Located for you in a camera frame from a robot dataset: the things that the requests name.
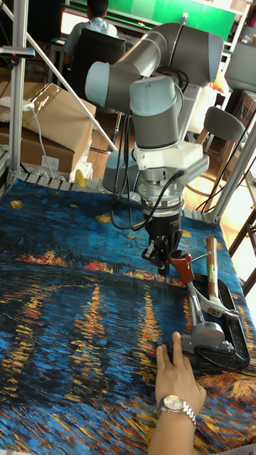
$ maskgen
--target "wooden handle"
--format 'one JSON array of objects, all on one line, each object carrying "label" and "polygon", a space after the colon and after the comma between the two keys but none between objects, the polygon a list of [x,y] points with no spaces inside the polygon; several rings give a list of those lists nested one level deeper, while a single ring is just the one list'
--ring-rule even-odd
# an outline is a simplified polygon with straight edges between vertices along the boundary
[{"label": "wooden handle", "polygon": [[207,251],[207,275],[208,275],[208,295],[218,297],[218,260],[217,260],[217,240],[214,237],[206,239]]},{"label": "wooden handle", "polygon": [[168,261],[173,265],[184,283],[191,283],[194,279],[191,268],[191,255],[185,250],[175,250],[168,256]]}]

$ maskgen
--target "human hand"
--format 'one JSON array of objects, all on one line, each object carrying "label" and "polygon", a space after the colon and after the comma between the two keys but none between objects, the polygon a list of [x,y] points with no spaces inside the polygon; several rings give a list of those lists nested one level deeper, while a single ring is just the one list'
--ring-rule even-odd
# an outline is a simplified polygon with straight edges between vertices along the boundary
[{"label": "human hand", "polygon": [[171,363],[165,345],[156,349],[156,403],[167,395],[178,395],[188,403],[194,414],[199,414],[206,399],[206,390],[195,380],[190,360],[183,355],[181,335],[173,334],[174,356]]}]

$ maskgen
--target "black office chair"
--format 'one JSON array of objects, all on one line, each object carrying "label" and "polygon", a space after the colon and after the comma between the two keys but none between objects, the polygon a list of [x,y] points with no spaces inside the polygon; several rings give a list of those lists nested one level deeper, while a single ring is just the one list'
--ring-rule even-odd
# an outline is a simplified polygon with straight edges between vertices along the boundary
[{"label": "black office chair", "polygon": [[[113,65],[125,54],[125,41],[96,31],[82,30],[72,62],[69,83],[76,94],[83,100],[89,101],[85,96],[85,81],[87,73],[94,62],[103,62]],[[98,111],[115,113],[113,109],[97,106]],[[113,144],[119,131],[122,113],[117,113],[117,121],[112,137]]]}]

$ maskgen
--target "aluminum rail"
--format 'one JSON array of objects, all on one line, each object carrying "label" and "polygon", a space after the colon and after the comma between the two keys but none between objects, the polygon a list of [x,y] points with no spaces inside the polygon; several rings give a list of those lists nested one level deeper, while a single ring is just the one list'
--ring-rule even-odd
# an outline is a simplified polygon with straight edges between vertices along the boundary
[{"label": "aluminum rail", "polygon": [[[14,22],[13,13],[10,11],[10,9],[5,4],[3,5],[3,10],[7,14],[7,16]],[[117,147],[113,144],[111,139],[105,133],[104,129],[100,126],[100,123],[93,117],[93,115],[90,113],[90,111],[84,105],[84,103],[81,101],[81,99],[77,96],[77,94],[72,89],[72,87],[67,83],[66,79],[62,76],[62,74],[60,74],[60,72],[57,70],[56,66],[54,66],[53,62],[51,62],[50,58],[48,58],[47,55],[45,55],[45,53],[38,46],[38,44],[33,40],[33,38],[29,35],[28,32],[26,32],[26,39],[33,46],[33,48],[36,50],[36,52],[39,54],[39,56],[41,56],[42,59],[46,62],[46,65],[53,71],[53,73],[57,76],[57,78],[62,82],[64,87],[67,89],[67,91],[73,95],[73,97],[78,101],[80,106],[86,111],[88,117],[94,123],[94,125],[97,127],[97,130],[101,133],[101,135],[107,141],[107,143],[109,144],[111,149],[113,151],[117,151]]]},{"label": "aluminum rail", "polygon": [[[14,2],[13,47],[26,47],[26,27],[28,23],[28,0]],[[21,122],[23,102],[23,81],[25,59],[22,58],[11,71],[11,111],[9,132],[9,172],[7,190],[14,184],[20,168],[21,157]]]},{"label": "aluminum rail", "polygon": [[218,202],[215,205],[215,208],[213,209],[212,212],[209,214],[207,213],[207,221],[209,223],[219,223],[221,216],[223,215],[223,212],[228,205],[228,202],[235,191],[237,185],[239,184],[239,181],[242,177],[242,174],[244,170],[246,169],[246,166],[248,165],[252,154],[255,151],[256,147],[256,123],[254,127],[252,128],[252,131],[250,132],[250,135],[245,142],[244,147],[242,148],[242,151],[240,153],[240,156],[238,158],[238,162],[235,165],[235,168],[233,169],[231,175],[228,178],[227,183],[224,186],[224,189],[218,199]]}]

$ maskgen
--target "finger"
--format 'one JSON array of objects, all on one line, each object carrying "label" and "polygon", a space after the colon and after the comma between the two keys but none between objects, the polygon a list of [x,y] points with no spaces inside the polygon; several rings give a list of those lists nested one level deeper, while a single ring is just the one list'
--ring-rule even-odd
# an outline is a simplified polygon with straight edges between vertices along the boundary
[{"label": "finger", "polygon": [[190,362],[189,358],[186,355],[183,356],[183,362],[184,362],[184,365],[185,365],[186,369],[193,373],[193,369],[191,367],[191,362]]},{"label": "finger", "polygon": [[163,346],[158,346],[156,348],[156,364],[157,364],[157,371],[162,371],[166,367],[165,361],[164,361]]},{"label": "finger", "polygon": [[162,345],[162,348],[163,348],[165,366],[166,366],[166,367],[173,366],[173,365],[171,364],[171,361],[170,361],[170,358],[169,358],[167,346],[166,346],[165,344],[163,344],[163,345]]},{"label": "finger", "polygon": [[175,367],[182,366],[184,365],[184,361],[181,347],[181,335],[178,332],[174,332],[173,340],[174,340],[173,364]]}]

